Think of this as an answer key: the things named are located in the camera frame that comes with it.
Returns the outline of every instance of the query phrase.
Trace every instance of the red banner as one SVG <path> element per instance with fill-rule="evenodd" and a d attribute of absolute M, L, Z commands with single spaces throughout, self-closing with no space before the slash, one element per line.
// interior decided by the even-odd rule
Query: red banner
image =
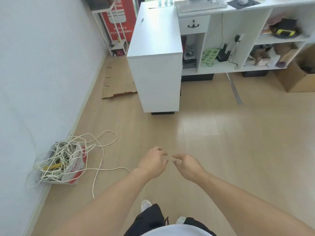
<path fill-rule="evenodd" d="M 132 0 L 115 0 L 117 7 L 117 12 L 112 11 L 115 18 L 115 22 L 120 33 L 120 38 L 124 39 L 123 32 L 121 30 L 119 22 L 121 22 L 123 29 L 125 31 L 127 41 L 131 41 L 132 33 L 136 24 L 136 14 Z M 114 25 L 113 17 L 110 12 L 102 12 L 105 23 L 108 27 L 110 35 L 113 40 L 117 39 L 117 32 Z"/>

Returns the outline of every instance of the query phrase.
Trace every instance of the shoe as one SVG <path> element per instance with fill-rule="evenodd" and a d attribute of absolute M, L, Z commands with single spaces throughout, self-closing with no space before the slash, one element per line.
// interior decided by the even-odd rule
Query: shoe
<path fill-rule="evenodd" d="M 180 217 L 177 219 L 176 224 L 184 224 L 185 220 L 186 220 L 186 217 L 180 216 Z"/>
<path fill-rule="evenodd" d="M 152 203 L 145 199 L 144 201 L 141 202 L 140 212 L 142 213 L 143 211 L 145 211 L 147 208 L 151 206 L 152 206 Z"/>

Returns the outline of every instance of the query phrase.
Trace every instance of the wooden floor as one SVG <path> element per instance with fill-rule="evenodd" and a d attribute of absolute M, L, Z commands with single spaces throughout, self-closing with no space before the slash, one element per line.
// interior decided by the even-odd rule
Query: wooden floor
<path fill-rule="evenodd" d="M 242 78 L 231 74 L 243 105 L 236 102 L 225 74 L 213 81 L 185 82 L 180 111 L 174 115 L 143 113 L 138 94 L 101 99 L 104 69 L 78 124 L 76 135 L 98 136 L 109 129 L 118 140 L 105 148 L 103 168 L 133 169 L 155 145 L 169 154 L 187 152 L 218 177 L 227 180 L 315 228 L 315 93 L 286 93 L 273 73 Z M 108 133 L 101 139 L 114 139 Z M 89 154 L 88 167 L 98 167 L 101 149 Z M 127 175 L 124 169 L 100 172 L 95 194 Z M 54 185 L 33 235 L 49 235 L 92 200 L 94 170 L 76 186 Z M 136 199 L 121 235 L 148 199 L 158 203 L 170 223 L 190 216 L 218 236 L 235 235 L 211 199 L 186 181 L 170 162 Z"/>

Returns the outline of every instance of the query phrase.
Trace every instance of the person's left hand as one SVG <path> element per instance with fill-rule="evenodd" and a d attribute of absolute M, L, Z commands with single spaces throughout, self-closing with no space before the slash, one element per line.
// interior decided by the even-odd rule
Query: person's left hand
<path fill-rule="evenodd" d="M 163 151 L 161 147 L 154 147 L 140 160 L 138 168 L 142 170 L 150 179 L 158 177 L 166 168 L 167 159 L 162 156 L 167 156 L 168 153 Z"/>

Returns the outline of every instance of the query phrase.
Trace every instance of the white desk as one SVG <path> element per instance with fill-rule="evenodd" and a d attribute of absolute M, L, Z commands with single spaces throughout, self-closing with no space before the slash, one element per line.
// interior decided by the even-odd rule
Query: white desk
<path fill-rule="evenodd" d="M 176 1 L 175 7 L 155 9 L 150 9 L 152 5 L 148 2 L 141 4 L 127 57 L 144 112 L 179 111 L 180 80 L 184 75 L 278 69 L 243 65 L 254 45 L 294 42 L 300 51 L 315 30 L 315 0 L 265 0 L 240 10 L 228 6 L 180 12 L 180 7 L 186 4 Z M 284 11 L 298 19 L 303 34 L 294 39 L 260 36 L 266 21 Z M 188 28 L 193 23 L 199 27 Z M 227 61 L 215 61 L 212 67 L 200 63 L 203 51 L 217 49 L 221 43 L 228 43 L 227 51 L 231 50 L 235 36 L 242 34 L 244 37 L 233 54 L 237 69 Z M 181 69 L 181 35 L 187 35 L 187 42 L 195 46 L 196 68 Z"/>

